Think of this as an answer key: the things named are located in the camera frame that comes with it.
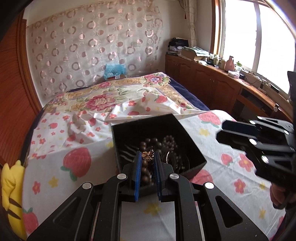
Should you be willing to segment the right hand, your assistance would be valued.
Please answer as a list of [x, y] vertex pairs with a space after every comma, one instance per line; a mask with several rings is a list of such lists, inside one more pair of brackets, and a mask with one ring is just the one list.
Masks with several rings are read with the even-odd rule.
[[[280, 209], [280, 206], [283, 205], [286, 200], [286, 190], [283, 187], [280, 187], [274, 183], [271, 184], [270, 189], [270, 199], [273, 203], [275, 209]], [[286, 210], [295, 210], [295, 193], [292, 193], [287, 205], [285, 206]]]

